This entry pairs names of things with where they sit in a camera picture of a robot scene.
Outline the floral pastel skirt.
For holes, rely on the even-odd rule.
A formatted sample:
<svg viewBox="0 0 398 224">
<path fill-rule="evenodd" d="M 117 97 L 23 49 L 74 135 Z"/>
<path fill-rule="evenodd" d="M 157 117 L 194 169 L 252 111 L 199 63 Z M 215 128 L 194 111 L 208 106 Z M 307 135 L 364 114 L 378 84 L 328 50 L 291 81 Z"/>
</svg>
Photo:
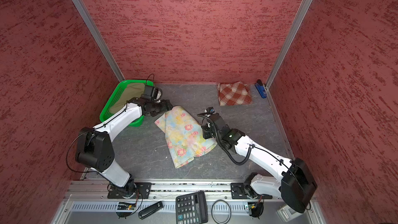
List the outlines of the floral pastel skirt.
<svg viewBox="0 0 398 224">
<path fill-rule="evenodd" d="M 214 138 L 203 138 L 201 125 L 183 107 L 175 106 L 154 124 L 165 134 L 175 168 L 181 168 L 216 146 Z"/>
</svg>

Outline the red plaid skirt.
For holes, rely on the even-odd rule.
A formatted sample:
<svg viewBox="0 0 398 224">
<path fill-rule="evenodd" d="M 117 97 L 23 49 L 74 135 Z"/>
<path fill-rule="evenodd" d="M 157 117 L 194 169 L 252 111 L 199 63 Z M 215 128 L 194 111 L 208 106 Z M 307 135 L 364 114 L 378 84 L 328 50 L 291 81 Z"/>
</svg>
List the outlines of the red plaid skirt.
<svg viewBox="0 0 398 224">
<path fill-rule="evenodd" d="M 249 105 L 252 103 L 250 86 L 243 82 L 217 84 L 220 106 Z"/>
</svg>

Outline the green plastic basket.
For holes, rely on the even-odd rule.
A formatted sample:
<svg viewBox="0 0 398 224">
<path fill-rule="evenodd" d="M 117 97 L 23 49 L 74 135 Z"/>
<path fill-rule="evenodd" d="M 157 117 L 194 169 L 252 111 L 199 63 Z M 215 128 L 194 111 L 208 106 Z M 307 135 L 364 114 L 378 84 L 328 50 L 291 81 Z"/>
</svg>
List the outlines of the green plastic basket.
<svg viewBox="0 0 398 224">
<path fill-rule="evenodd" d="M 108 102 L 106 103 L 104 109 L 102 110 L 101 114 L 100 114 L 100 121 L 104 122 L 107 119 L 109 119 L 111 116 L 113 116 L 114 114 L 111 114 L 109 112 L 109 109 L 111 106 L 113 106 L 116 101 L 119 99 L 121 93 L 123 92 L 123 90 L 126 88 L 126 86 L 128 84 L 131 83 L 143 83 L 145 85 L 150 85 L 150 86 L 154 86 L 154 83 L 150 80 L 136 80 L 136 79 L 130 79 L 130 80 L 124 80 L 122 82 L 120 82 L 118 84 L 118 86 L 116 87 L 116 89 L 114 90 L 113 94 L 111 95 L 111 97 L 109 98 Z"/>
</svg>

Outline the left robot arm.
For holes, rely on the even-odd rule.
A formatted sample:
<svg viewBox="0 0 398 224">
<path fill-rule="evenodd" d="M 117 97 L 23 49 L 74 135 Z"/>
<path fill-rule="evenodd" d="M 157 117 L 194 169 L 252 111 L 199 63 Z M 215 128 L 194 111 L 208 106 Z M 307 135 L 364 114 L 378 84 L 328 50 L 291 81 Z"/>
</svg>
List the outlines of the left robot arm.
<svg viewBox="0 0 398 224">
<path fill-rule="evenodd" d="M 105 178 L 119 197 L 125 199 L 138 198 L 139 190 L 134 177 L 125 171 L 116 161 L 113 141 L 131 122 L 142 116 L 157 116 L 172 110 L 170 100 L 148 100 L 132 98 L 111 119 L 93 128 L 82 128 L 79 135 L 72 141 L 66 153 L 66 165 L 70 167 L 68 157 L 70 150 L 76 145 L 75 161 L 98 173 Z"/>
</svg>

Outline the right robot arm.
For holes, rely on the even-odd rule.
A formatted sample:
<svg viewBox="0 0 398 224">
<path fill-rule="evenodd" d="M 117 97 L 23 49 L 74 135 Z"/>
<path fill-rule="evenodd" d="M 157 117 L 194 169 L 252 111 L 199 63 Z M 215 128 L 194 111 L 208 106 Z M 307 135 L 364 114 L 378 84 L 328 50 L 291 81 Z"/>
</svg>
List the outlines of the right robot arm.
<svg viewBox="0 0 398 224">
<path fill-rule="evenodd" d="M 206 120 L 202 124 L 204 139 L 214 138 L 235 165 L 252 161 L 273 177 L 251 174 L 245 186 L 248 197 L 274 196 L 300 214 L 307 210 L 318 185 L 304 160 L 291 160 L 266 149 L 244 132 L 231 129 L 218 113 L 201 113 L 198 117 Z"/>
</svg>

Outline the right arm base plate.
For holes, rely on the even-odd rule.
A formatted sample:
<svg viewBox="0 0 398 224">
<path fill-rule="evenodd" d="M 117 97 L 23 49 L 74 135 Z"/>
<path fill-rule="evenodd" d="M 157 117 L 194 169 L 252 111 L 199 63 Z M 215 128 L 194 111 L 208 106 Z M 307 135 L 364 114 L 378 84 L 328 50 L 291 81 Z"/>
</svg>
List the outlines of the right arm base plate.
<svg viewBox="0 0 398 224">
<path fill-rule="evenodd" d="M 273 197 L 270 195 L 260 195 L 256 193 L 249 184 L 244 183 L 230 183 L 232 199 L 245 200 L 270 200 Z"/>
</svg>

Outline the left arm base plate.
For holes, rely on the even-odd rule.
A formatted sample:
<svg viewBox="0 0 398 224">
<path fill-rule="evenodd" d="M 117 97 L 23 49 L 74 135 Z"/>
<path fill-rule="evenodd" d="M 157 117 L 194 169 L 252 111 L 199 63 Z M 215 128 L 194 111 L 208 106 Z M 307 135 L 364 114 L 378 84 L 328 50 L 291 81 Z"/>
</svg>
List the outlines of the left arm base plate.
<svg viewBox="0 0 398 224">
<path fill-rule="evenodd" d="M 142 197 L 148 199 L 152 183 L 134 183 L 120 188 L 113 184 L 108 185 L 108 199 L 136 199 Z"/>
</svg>

